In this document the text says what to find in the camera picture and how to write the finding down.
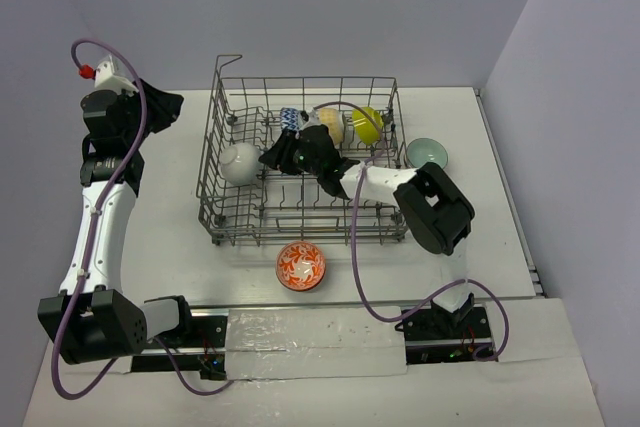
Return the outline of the orange floral patterned bowl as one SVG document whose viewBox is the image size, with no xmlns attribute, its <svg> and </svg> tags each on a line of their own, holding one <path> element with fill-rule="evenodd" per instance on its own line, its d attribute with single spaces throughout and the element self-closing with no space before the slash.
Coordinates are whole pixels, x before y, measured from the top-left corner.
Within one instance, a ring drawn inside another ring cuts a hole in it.
<svg viewBox="0 0 640 427">
<path fill-rule="evenodd" d="M 306 292 L 317 287 L 326 270 L 325 255 L 315 244 L 307 241 L 285 245 L 276 259 L 278 281 L 294 292 Z"/>
</svg>

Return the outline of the teal patterned bowl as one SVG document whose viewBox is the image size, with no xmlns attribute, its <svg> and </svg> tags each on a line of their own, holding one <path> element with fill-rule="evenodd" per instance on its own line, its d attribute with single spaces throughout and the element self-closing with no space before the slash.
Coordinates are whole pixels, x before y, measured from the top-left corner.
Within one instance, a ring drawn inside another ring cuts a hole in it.
<svg viewBox="0 0 640 427">
<path fill-rule="evenodd" d="M 444 146 L 431 138 L 414 139 L 406 147 L 405 164 L 409 168 L 420 168 L 431 162 L 444 169 L 448 160 L 448 152 Z"/>
</svg>

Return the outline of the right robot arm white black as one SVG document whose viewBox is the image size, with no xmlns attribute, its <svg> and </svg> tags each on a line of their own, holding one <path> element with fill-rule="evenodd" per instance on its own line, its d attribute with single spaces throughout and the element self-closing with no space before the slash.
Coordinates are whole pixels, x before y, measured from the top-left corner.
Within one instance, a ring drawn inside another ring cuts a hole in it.
<svg viewBox="0 0 640 427">
<path fill-rule="evenodd" d="M 420 247 L 449 258 L 441 273 L 450 288 L 433 299 L 440 308 L 434 314 L 435 329 L 455 338 L 468 327 L 472 292 L 467 267 L 454 250 L 469 236 L 475 211 L 439 165 L 392 169 L 376 166 L 372 158 L 344 157 L 323 124 L 284 130 L 259 161 L 283 174 L 310 174 L 325 193 L 350 200 L 353 208 L 362 200 L 398 208 Z"/>
</svg>

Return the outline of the blue zigzag patterned bowl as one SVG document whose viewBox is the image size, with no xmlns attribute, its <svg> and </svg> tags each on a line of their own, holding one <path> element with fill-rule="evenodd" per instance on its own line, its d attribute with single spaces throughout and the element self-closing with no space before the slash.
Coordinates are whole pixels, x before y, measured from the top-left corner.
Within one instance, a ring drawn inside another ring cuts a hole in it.
<svg viewBox="0 0 640 427">
<path fill-rule="evenodd" d="M 306 116 L 297 108 L 283 107 L 279 112 L 279 122 L 282 132 L 298 134 L 306 123 Z"/>
</svg>

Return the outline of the white bowl yellow flower pattern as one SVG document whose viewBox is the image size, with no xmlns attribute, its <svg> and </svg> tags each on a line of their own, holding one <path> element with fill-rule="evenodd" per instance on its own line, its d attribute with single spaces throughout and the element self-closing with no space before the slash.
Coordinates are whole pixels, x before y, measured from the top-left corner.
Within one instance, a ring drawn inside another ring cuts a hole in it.
<svg viewBox="0 0 640 427">
<path fill-rule="evenodd" d="M 319 120 L 329 131 L 329 135 L 335 146 L 339 146 L 345 137 L 344 114 L 336 108 L 323 107 L 316 110 Z"/>
</svg>

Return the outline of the plain white bowl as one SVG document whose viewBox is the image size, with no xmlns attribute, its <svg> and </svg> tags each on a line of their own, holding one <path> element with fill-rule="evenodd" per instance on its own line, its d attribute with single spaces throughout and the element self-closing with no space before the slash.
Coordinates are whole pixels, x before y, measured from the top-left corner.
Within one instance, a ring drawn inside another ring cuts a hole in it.
<svg viewBox="0 0 640 427">
<path fill-rule="evenodd" d="M 260 171 L 259 157 L 260 151 L 253 144 L 231 144 L 219 156 L 221 176 L 233 186 L 251 184 Z"/>
</svg>

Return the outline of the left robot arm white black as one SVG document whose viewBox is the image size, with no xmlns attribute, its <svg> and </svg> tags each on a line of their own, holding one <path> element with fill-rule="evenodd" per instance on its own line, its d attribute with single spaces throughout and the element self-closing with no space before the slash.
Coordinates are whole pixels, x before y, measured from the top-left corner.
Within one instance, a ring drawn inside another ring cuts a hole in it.
<svg viewBox="0 0 640 427">
<path fill-rule="evenodd" d="M 121 289 L 128 221 L 138 198 L 144 160 L 129 150 L 137 137 L 170 127 L 182 96 L 148 83 L 143 90 L 96 89 L 81 103 L 88 133 L 82 142 L 82 220 L 71 265 L 58 294 L 40 300 L 37 316 L 68 364 L 141 353 L 160 336 L 188 343 L 195 320 L 182 296 L 136 305 Z"/>
</svg>

